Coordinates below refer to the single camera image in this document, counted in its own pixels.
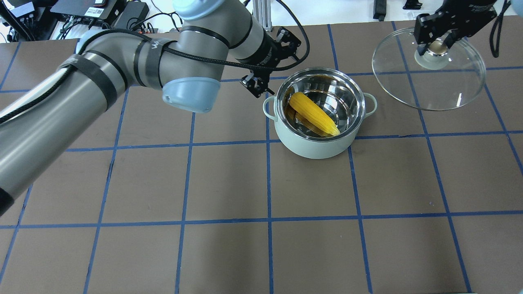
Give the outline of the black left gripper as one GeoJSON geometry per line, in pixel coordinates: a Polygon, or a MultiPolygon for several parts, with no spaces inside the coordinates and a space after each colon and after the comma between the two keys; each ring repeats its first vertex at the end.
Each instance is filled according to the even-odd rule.
{"type": "MultiPolygon", "coordinates": [[[[237,47],[237,61],[243,65],[277,68],[277,58],[298,58],[297,51],[302,41],[285,27],[277,31],[276,42],[265,31],[251,31],[237,47]]],[[[271,71],[250,70],[240,83],[256,98],[275,92],[269,88],[271,71]]]]}

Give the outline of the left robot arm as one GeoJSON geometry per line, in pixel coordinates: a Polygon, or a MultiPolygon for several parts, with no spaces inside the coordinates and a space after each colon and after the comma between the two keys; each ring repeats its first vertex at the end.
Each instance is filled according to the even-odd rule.
{"type": "Polygon", "coordinates": [[[273,39],[237,0],[174,0],[183,21],[178,40],[150,38],[126,29],[88,32],[57,71],[1,111],[1,214],[101,114],[132,85],[162,91],[179,109],[211,111],[225,66],[248,69],[241,83],[255,97],[270,92],[272,72],[285,71],[309,55],[281,27],[273,39]]]}

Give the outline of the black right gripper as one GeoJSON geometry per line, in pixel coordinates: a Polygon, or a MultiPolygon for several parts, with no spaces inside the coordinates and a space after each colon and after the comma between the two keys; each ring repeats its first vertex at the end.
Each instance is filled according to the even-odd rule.
{"type": "Polygon", "coordinates": [[[497,12],[495,0],[445,0],[434,14],[416,16],[414,38],[418,44],[417,54],[423,56],[437,38],[443,36],[443,44],[450,50],[453,45],[474,35],[491,22],[497,12]]]}

